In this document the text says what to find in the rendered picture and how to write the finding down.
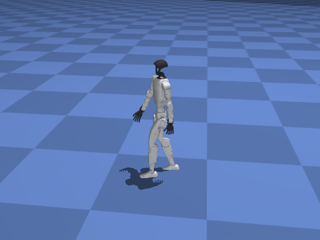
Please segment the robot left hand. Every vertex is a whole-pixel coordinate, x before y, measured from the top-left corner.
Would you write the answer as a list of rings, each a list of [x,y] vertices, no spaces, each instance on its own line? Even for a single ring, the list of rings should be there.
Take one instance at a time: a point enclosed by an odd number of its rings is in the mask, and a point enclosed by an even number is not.
[[[174,120],[173,120],[174,121]],[[172,123],[169,123],[169,119],[167,120],[167,127],[164,129],[164,131],[167,129],[167,132],[166,132],[166,134],[172,134],[172,133],[174,133],[174,127],[173,127],[173,122]]]

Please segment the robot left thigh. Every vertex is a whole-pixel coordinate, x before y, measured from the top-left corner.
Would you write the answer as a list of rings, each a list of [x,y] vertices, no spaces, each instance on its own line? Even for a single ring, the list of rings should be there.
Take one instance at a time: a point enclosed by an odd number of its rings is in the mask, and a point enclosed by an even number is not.
[[[160,118],[157,118],[154,124],[151,127],[149,137],[148,137],[148,146],[149,150],[151,151],[151,148],[153,146],[156,146],[159,150],[158,145],[155,143],[160,135],[160,128],[165,128],[167,125],[167,121],[165,120],[165,117],[161,116]]]

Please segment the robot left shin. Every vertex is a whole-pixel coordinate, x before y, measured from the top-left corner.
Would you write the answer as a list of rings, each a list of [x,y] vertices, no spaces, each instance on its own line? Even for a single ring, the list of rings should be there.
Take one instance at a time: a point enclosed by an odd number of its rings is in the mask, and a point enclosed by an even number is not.
[[[153,146],[150,150],[148,148],[148,163],[149,163],[149,173],[154,173],[155,163],[157,162],[158,148]]]

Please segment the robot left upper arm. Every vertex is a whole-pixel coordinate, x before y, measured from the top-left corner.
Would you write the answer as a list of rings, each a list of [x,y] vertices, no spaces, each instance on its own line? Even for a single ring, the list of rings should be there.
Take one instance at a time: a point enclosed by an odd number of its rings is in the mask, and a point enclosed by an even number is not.
[[[166,98],[166,101],[164,101],[163,105],[168,108],[168,102],[172,103],[171,85],[167,81],[163,81],[161,84],[161,87],[164,91],[164,96]]]

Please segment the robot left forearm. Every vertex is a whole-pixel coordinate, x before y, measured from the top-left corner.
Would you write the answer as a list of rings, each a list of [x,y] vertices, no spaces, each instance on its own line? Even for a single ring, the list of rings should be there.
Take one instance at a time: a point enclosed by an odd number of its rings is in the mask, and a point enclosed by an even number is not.
[[[167,111],[167,116],[168,116],[168,123],[173,123],[173,118],[174,118],[174,116],[173,116],[173,105],[172,105],[172,103],[169,101],[168,103],[167,103],[167,108],[166,108],[166,111]]]

